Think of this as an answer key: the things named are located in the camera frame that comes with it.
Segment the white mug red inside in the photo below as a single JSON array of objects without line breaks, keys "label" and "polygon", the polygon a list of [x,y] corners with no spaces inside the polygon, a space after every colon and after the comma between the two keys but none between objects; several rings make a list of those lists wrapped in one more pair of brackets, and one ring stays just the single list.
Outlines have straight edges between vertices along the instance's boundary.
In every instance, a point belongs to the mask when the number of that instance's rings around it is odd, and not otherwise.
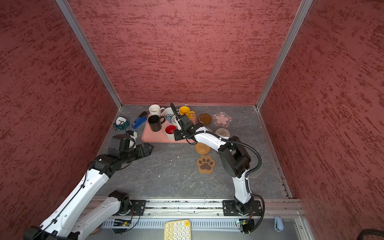
[{"label": "white mug red inside", "polygon": [[174,142],[175,141],[175,136],[174,136],[174,133],[175,133],[175,130],[177,130],[177,126],[175,125],[168,125],[165,127],[165,134],[166,134],[166,137],[169,141],[171,142]]}]

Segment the dark brown cork coaster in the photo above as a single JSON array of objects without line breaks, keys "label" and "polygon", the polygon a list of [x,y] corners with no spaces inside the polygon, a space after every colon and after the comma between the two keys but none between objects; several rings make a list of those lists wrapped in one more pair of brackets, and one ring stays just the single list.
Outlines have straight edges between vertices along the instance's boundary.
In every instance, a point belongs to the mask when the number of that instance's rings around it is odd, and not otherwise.
[{"label": "dark brown cork coaster", "polygon": [[212,116],[207,113],[202,113],[198,116],[198,122],[202,125],[209,125],[212,122]]}]

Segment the woven rattan coaster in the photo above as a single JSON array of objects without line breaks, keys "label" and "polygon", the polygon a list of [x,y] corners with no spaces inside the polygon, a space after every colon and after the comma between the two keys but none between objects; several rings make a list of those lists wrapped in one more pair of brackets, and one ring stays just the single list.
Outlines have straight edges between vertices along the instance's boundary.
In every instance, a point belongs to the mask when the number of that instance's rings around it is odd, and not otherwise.
[{"label": "woven rattan coaster", "polygon": [[200,155],[207,155],[211,151],[211,148],[203,143],[197,143],[195,150]]}]

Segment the colourful zigzag woven coaster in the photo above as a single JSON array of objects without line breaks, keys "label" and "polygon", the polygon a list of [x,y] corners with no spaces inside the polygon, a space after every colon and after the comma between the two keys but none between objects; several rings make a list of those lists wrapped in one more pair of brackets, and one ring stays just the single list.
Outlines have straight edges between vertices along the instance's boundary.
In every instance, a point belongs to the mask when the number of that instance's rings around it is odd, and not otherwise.
[{"label": "colourful zigzag woven coaster", "polygon": [[229,138],[231,136],[230,132],[225,129],[225,128],[219,128],[215,131],[215,134],[221,136],[221,137],[225,137],[225,138]]}]

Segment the pink flower coaster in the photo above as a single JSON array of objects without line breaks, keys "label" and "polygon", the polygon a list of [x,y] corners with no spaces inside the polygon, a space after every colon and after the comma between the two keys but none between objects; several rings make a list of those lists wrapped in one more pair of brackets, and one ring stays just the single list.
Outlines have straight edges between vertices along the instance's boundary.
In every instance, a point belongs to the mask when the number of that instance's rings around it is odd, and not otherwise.
[{"label": "pink flower coaster", "polygon": [[219,112],[212,115],[212,120],[215,126],[228,128],[232,122],[232,117],[228,116],[225,112]]}]

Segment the brown paw print coaster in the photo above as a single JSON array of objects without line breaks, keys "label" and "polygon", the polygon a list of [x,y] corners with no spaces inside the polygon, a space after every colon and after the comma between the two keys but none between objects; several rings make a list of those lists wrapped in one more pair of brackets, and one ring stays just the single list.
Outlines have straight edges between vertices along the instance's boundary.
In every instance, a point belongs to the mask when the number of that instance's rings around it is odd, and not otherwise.
[{"label": "brown paw print coaster", "polygon": [[214,171],[214,167],[216,166],[216,161],[212,158],[211,155],[201,155],[199,159],[197,159],[198,171],[201,174],[212,174]]}]

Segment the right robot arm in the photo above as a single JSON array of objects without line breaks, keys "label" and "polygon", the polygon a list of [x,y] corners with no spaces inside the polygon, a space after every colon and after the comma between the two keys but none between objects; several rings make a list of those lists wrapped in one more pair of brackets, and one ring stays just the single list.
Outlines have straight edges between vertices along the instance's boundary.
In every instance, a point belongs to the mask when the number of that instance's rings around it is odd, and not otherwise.
[{"label": "right robot arm", "polygon": [[176,141],[193,140],[207,145],[219,154],[225,171],[233,178],[236,211],[241,215],[247,214],[254,202],[248,178],[261,167],[260,154],[236,136],[222,137],[200,124],[194,125],[186,115],[177,114],[176,120],[181,127],[174,133]]}]

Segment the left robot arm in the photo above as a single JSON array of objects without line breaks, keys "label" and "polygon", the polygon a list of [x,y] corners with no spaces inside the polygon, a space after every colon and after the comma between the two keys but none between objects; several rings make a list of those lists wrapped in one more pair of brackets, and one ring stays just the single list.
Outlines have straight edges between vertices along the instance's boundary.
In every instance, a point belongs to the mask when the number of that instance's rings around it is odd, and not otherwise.
[{"label": "left robot arm", "polygon": [[114,175],[133,161],[148,157],[154,147],[128,135],[117,135],[107,154],[92,160],[74,190],[63,203],[40,226],[29,227],[25,240],[84,240],[105,220],[113,215],[133,217],[136,212],[129,194],[113,191],[107,199],[90,213],[81,217],[81,213],[93,199],[99,189]]}]

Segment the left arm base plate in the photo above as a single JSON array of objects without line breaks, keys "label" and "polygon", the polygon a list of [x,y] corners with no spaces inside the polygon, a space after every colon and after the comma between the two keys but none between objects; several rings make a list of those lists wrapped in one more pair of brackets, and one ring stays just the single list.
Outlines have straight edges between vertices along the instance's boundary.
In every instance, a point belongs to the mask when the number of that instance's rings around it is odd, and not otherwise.
[{"label": "left arm base plate", "polygon": [[130,200],[134,216],[143,216],[146,208],[146,200]]}]

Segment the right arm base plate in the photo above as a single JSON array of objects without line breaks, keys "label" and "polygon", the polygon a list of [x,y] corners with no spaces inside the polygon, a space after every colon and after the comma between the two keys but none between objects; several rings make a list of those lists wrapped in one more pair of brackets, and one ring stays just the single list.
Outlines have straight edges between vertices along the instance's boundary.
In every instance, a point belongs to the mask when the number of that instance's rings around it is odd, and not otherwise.
[{"label": "right arm base plate", "polygon": [[260,201],[250,199],[242,204],[238,200],[223,200],[224,216],[261,216],[262,204]]}]

